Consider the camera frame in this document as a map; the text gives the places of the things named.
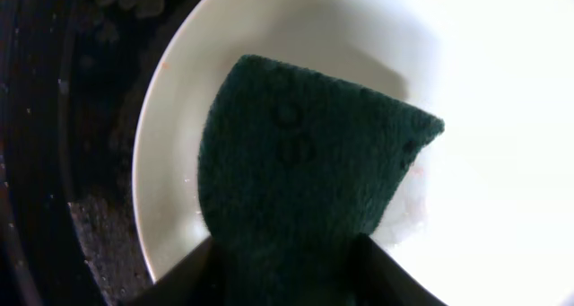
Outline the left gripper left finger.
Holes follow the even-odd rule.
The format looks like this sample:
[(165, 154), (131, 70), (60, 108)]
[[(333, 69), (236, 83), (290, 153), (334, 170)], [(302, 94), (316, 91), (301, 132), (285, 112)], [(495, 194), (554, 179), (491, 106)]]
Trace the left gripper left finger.
[(212, 237), (203, 240), (166, 275), (122, 306), (224, 306), (237, 259)]

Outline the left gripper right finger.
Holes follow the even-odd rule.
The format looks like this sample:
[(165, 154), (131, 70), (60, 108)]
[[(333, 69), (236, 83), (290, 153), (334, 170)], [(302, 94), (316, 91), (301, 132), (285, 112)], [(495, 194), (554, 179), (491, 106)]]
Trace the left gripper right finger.
[(358, 305), (446, 306), (366, 234), (352, 243), (349, 280)]

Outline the light green plate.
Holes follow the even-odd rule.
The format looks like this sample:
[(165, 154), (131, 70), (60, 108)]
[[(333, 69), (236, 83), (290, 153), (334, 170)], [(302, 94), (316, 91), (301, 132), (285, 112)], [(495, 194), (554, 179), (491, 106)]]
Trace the light green plate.
[(573, 0), (198, 0), (162, 52), (132, 176), (152, 279), (206, 237), (206, 114), (237, 59), (258, 54), (444, 120), (374, 233), (443, 302), (572, 304)]

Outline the green yellow sponge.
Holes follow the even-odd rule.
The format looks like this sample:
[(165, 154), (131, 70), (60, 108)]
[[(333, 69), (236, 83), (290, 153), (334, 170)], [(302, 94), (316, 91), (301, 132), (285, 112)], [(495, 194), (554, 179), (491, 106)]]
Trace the green yellow sponge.
[(353, 305), (345, 271), (420, 150), (430, 113), (319, 72), (245, 55), (209, 110), (198, 199), (229, 305)]

